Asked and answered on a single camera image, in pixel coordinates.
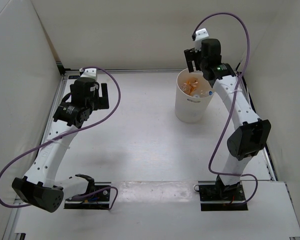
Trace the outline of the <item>cream plastic bin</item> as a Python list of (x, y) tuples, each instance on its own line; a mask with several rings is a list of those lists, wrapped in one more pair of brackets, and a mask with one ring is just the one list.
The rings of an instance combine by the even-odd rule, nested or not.
[[(197, 78), (200, 87), (191, 95), (185, 94), (181, 90), (181, 85), (189, 78)], [(195, 123), (203, 117), (213, 95), (206, 97), (207, 91), (213, 91), (209, 82), (203, 78), (200, 72), (189, 72), (187, 69), (182, 70), (176, 79), (175, 107), (174, 112), (177, 118), (185, 123)], [(201, 98), (194, 98), (193, 95), (199, 94)]]

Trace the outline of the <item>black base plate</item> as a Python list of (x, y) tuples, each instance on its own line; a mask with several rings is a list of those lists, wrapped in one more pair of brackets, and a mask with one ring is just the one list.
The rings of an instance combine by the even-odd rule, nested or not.
[(199, 194), (200, 210), (202, 212), (247, 211), (248, 204), (243, 185), (239, 183), (234, 189), (218, 191), (216, 182), (198, 182), (193, 186)]
[(111, 182), (95, 182), (94, 187), (86, 195), (102, 189), (102, 191), (79, 199), (66, 199), (64, 201), (64, 209), (68, 210), (107, 210), (110, 208)]

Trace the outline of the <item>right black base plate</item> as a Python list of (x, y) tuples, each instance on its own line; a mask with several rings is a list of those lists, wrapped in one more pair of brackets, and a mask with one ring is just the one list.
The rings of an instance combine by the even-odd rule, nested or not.
[(199, 194), (200, 210), (202, 212), (247, 211), (248, 204), (243, 185), (239, 183), (234, 189), (218, 191), (216, 182), (198, 182), (193, 186)]

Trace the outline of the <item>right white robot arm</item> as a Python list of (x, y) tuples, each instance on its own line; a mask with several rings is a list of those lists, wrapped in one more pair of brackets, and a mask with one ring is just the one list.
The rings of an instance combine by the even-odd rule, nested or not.
[(271, 123), (262, 120), (239, 90), (239, 77), (227, 63), (222, 63), (221, 43), (215, 38), (194, 42), (184, 51), (189, 72), (201, 71), (203, 77), (222, 99), (234, 126), (227, 139), (229, 156), (222, 172), (217, 174), (214, 193), (220, 200), (228, 199), (240, 184), (249, 161), (262, 150), (268, 139)]

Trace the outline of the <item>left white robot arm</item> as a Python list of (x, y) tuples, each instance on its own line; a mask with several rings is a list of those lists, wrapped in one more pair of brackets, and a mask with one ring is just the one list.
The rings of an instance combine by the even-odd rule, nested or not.
[(42, 147), (33, 165), (22, 178), (16, 177), (12, 188), (20, 199), (32, 206), (55, 212), (63, 200), (90, 200), (95, 195), (94, 179), (76, 174), (60, 183), (55, 182), (58, 168), (70, 147), (70, 143), (93, 111), (108, 109), (105, 83), (99, 84), (94, 77), (79, 77), (70, 85), (68, 93), (58, 105)]

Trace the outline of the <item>clear plastic bottle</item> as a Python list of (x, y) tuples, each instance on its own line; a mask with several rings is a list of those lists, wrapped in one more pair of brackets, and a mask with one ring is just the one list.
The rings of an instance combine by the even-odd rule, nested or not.
[(211, 90), (205, 92), (206, 97), (209, 97), (209, 96), (212, 96), (212, 95), (213, 95), (213, 91), (211, 91)]

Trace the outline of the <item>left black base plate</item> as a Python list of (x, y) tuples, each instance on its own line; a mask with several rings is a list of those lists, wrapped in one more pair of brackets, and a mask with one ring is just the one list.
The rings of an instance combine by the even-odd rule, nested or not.
[(64, 209), (68, 210), (107, 210), (110, 208), (111, 182), (95, 182), (94, 187), (86, 195), (102, 189), (102, 191), (79, 199), (66, 199), (64, 201)]

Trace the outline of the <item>left blue corner sticker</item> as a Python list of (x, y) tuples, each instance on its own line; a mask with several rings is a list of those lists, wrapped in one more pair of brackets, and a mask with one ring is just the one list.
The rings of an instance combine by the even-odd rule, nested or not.
[(78, 79), (80, 76), (79, 75), (69, 75), (68, 76), (68, 79), (69, 80), (76, 80), (76, 79)]

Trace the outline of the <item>orange juice bottle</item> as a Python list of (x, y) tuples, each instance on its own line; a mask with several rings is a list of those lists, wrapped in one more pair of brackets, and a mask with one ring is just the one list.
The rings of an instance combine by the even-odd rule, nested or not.
[(187, 79), (180, 89), (187, 95), (193, 94), (200, 87), (200, 81), (196, 77)]

